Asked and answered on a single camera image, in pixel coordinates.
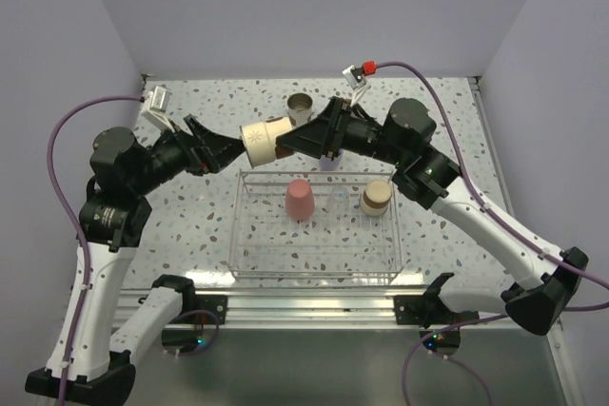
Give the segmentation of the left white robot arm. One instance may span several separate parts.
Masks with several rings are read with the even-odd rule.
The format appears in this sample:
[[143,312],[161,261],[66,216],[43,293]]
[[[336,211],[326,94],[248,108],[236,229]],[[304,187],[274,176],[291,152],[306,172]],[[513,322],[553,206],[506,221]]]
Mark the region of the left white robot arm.
[[172,320],[197,314],[192,280],[164,274],[118,329],[112,328],[126,273],[151,214],[147,195],[182,172],[218,173],[245,150],[188,115],[188,129],[165,130],[151,146],[122,126],[93,141],[87,200],[76,222],[77,267],[60,337],[45,367],[29,373],[26,392],[82,405],[123,405],[137,366]]

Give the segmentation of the clear glass cup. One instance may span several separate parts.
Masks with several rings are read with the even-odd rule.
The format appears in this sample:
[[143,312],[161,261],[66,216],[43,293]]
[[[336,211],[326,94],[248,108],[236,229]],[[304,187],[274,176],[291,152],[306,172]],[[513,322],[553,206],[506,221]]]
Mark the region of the clear glass cup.
[[327,201],[328,212],[339,222],[345,220],[350,209],[349,190],[346,186],[334,187]]

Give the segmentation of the red plastic cup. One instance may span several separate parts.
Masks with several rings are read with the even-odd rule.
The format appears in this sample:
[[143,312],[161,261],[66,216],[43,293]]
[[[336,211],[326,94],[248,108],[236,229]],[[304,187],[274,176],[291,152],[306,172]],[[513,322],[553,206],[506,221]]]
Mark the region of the red plastic cup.
[[304,179],[291,181],[285,193],[287,215],[295,221],[305,221],[312,216],[314,209],[314,195],[309,182]]

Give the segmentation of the cream steel cup brown band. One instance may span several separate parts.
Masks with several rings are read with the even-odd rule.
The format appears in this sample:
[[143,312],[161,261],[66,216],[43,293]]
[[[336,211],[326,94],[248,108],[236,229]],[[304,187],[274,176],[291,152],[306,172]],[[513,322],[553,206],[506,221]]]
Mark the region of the cream steel cup brown band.
[[388,209],[392,195],[392,185],[388,180],[373,180],[363,191],[360,208],[370,217],[380,217]]

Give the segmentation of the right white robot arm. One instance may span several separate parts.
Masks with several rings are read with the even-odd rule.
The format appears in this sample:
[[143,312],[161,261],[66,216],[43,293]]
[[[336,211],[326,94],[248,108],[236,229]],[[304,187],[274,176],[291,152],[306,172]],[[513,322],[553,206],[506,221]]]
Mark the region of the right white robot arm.
[[317,118],[280,135],[277,144],[314,158],[346,150],[394,165],[391,180],[403,196],[455,224],[513,278],[508,289],[493,293],[459,285],[451,273],[439,275],[409,307],[423,326],[483,312],[546,335],[577,292],[588,257],[544,241],[485,200],[464,169],[431,144],[435,129],[416,99],[395,101],[379,124],[360,106],[333,97]]

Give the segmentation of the steel cup back row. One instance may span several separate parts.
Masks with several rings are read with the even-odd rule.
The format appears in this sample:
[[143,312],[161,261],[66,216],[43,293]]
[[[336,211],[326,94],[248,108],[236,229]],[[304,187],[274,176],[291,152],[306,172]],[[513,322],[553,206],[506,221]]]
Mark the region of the steel cup back row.
[[308,123],[313,115],[312,98],[305,93],[294,93],[287,98],[287,115],[293,126]]

